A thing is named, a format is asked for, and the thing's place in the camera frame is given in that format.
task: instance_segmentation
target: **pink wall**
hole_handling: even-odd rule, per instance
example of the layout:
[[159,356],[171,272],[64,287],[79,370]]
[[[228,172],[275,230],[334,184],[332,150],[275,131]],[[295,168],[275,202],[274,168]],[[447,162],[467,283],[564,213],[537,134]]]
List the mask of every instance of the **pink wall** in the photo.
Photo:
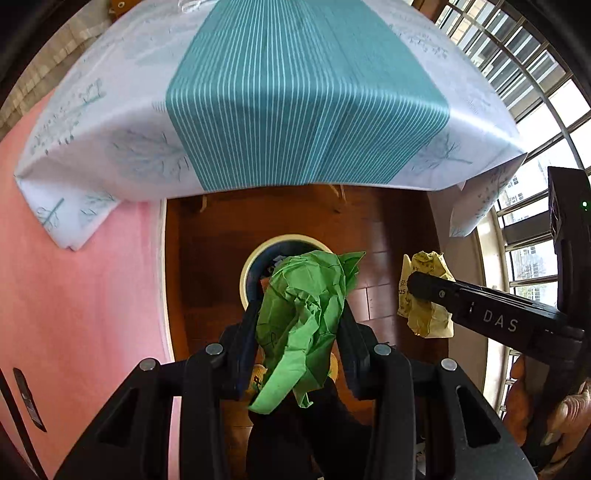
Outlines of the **pink wall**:
[[[122,204],[72,252],[53,243],[14,182],[47,99],[0,143],[0,368],[52,478],[131,369],[147,356],[171,357],[162,334],[160,204]],[[47,433],[30,420],[13,367],[25,374]],[[12,422],[6,416],[0,409],[3,425]]]

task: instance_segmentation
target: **wooden floor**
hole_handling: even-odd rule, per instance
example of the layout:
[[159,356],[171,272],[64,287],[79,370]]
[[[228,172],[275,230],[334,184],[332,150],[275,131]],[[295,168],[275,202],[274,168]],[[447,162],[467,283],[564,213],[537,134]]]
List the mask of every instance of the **wooden floor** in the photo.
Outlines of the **wooden floor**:
[[[201,213],[201,197],[172,200],[171,207],[178,212],[181,309],[190,352],[240,321],[239,277],[252,250],[273,236],[301,233],[337,254],[367,252],[348,301],[355,319],[369,325],[378,341],[410,358],[435,362],[447,355],[446,340],[417,337],[396,315],[402,255],[439,249],[424,192],[345,187],[344,199],[325,185],[267,187],[209,194]],[[342,375],[337,387],[354,415],[370,423],[371,402],[355,400]],[[227,403],[224,414],[230,468],[234,478],[244,478],[251,425],[246,404]]]

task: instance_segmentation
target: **tablecloth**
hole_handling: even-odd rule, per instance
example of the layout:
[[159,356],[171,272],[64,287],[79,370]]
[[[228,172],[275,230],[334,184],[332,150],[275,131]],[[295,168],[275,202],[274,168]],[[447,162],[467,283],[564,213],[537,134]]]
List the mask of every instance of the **tablecloth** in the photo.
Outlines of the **tablecloth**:
[[478,69],[400,0],[146,0],[68,72],[15,179],[72,249],[122,200],[305,183],[467,180],[466,235],[523,153]]

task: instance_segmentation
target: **crumpled paper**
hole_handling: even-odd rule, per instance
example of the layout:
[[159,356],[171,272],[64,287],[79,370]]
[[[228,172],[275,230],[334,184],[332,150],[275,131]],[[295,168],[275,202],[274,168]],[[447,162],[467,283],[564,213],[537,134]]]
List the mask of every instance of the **crumpled paper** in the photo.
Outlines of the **crumpled paper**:
[[345,297],[355,288],[364,255],[313,251],[275,269],[256,325],[267,373],[250,410],[269,414],[290,390],[300,407],[311,405],[307,393],[321,388],[329,373]]
[[441,305],[413,297],[408,291],[407,280],[415,271],[455,281],[443,254],[419,252],[412,260],[404,255],[398,285],[398,314],[407,318],[410,329],[423,338],[453,337],[452,314]]

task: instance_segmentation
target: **beige curtain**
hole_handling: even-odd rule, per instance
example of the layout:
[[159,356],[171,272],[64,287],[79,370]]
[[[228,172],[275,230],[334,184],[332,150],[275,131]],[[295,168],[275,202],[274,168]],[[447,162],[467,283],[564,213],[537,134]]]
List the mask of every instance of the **beige curtain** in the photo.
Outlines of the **beige curtain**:
[[90,1],[37,53],[0,109],[0,140],[60,83],[74,62],[109,28],[110,6],[110,0]]

